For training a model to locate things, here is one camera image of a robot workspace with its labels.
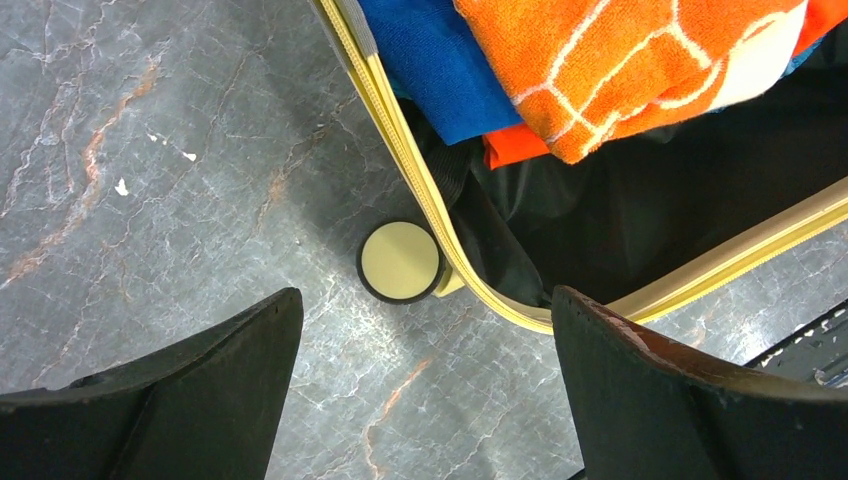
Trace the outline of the blue cloth garment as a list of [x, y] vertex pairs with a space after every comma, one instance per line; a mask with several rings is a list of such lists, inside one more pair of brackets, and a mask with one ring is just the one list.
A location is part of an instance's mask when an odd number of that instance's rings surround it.
[[445, 144], [522, 122], [451, 1], [360, 5], [390, 81]]

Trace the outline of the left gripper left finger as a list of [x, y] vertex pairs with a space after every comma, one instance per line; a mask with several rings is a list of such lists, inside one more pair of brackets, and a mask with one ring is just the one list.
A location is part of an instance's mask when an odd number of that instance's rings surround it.
[[5, 479], [261, 479], [303, 326], [280, 290], [230, 319], [55, 390], [1, 398]]

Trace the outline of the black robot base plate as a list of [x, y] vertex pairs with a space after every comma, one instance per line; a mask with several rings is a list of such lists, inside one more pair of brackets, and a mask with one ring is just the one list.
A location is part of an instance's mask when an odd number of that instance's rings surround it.
[[847, 389], [847, 301], [745, 364], [779, 377]]

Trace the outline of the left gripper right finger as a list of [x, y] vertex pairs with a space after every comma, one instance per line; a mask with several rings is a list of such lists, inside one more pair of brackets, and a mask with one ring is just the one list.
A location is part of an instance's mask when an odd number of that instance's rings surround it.
[[567, 287], [554, 338], [582, 479], [843, 479], [847, 389], [737, 365]]

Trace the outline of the yellow hard-shell suitcase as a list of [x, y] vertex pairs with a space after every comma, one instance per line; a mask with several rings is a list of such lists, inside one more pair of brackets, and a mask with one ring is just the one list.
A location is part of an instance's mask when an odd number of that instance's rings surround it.
[[453, 145], [393, 93], [361, 2], [313, 7], [440, 246], [382, 229], [380, 297], [450, 265], [533, 331], [560, 285], [645, 322], [847, 216], [843, 1], [451, 1], [522, 120]]

